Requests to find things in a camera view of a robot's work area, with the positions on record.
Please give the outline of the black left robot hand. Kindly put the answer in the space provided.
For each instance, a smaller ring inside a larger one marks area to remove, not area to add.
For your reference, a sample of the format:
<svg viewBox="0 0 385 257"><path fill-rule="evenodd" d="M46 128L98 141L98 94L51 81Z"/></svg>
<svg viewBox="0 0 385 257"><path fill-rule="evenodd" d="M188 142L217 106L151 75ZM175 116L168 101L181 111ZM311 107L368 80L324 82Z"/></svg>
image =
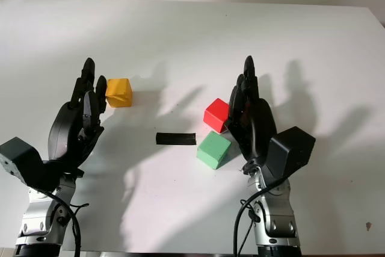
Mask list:
<svg viewBox="0 0 385 257"><path fill-rule="evenodd" d="M59 110L48 138L47 165L81 176L79 166L92 153L104 127L100 115L106 109L107 80L94 83L95 63L87 58L76 79L71 99Z"/></svg>

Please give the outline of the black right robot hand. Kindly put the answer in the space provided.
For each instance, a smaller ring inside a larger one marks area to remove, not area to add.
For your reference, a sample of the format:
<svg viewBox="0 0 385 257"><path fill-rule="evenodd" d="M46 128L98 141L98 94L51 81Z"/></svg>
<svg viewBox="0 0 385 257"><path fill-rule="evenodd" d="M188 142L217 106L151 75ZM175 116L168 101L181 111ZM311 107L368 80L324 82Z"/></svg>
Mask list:
<svg viewBox="0 0 385 257"><path fill-rule="evenodd" d="M225 126L246 162L263 166L270 139L276 135L277 128L268 102L259 95L258 78L250 55L232 89Z"/></svg>

